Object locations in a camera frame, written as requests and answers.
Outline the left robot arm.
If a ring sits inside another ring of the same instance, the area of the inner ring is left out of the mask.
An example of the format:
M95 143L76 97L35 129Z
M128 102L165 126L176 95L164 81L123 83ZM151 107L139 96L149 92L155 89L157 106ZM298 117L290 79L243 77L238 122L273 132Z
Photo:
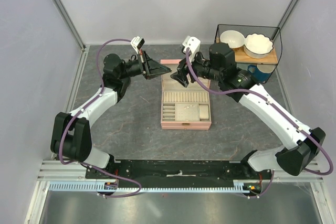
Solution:
M116 105L125 95L131 78L142 75L150 80L171 69L141 50L137 56L124 61L117 54L105 56L103 61L103 85L97 93L70 113L60 112L55 117L50 149L59 157L97 167L103 178L111 178L115 165L110 155L92 145L91 127L107 109Z

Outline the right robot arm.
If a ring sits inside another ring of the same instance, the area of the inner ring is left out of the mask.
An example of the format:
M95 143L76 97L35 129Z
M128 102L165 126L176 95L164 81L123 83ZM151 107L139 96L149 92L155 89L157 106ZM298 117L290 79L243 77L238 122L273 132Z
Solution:
M282 145L266 151L252 151L240 166L241 174L254 178L262 170L283 170L292 176L308 171L307 165L318 155L325 154L322 143L325 132L311 129L284 109L264 86L247 70L236 66L234 51L228 44L214 43L209 48L209 59L199 50L193 39L182 44L184 59L171 78L187 87L197 82L212 94L225 94L252 111L280 139Z

